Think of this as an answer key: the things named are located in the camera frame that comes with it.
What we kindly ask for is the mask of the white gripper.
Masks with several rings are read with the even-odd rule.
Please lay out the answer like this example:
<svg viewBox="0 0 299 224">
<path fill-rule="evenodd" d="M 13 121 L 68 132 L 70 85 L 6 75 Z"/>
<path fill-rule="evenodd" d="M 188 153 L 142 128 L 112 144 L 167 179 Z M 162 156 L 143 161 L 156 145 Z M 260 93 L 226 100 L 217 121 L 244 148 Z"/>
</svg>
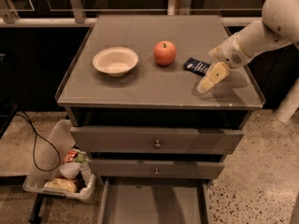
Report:
<svg viewBox="0 0 299 224">
<path fill-rule="evenodd" d="M 205 76 L 199 82 L 197 90 L 200 93 L 209 91 L 225 79 L 229 75 L 230 68 L 240 68 L 252 60 L 241 47 L 238 33 L 227 38 L 216 48 L 212 49 L 208 55 L 215 63 L 207 69 Z"/>
</svg>

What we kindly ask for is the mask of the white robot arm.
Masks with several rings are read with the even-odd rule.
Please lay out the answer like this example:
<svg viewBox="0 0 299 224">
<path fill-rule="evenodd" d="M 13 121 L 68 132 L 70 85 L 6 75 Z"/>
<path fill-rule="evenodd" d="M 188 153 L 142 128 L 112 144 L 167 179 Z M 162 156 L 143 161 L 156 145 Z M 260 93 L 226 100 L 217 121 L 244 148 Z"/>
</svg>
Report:
<svg viewBox="0 0 299 224">
<path fill-rule="evenodd" d="M 299 47 L 299 0 L 266 0 L 260 20 L 253 21 L 208 53 L 212 65 L 197 90 L 209 91 L 225 79 L 231 69 L 250 63 L 264 52 L 290 44 Z"/>
</svg>

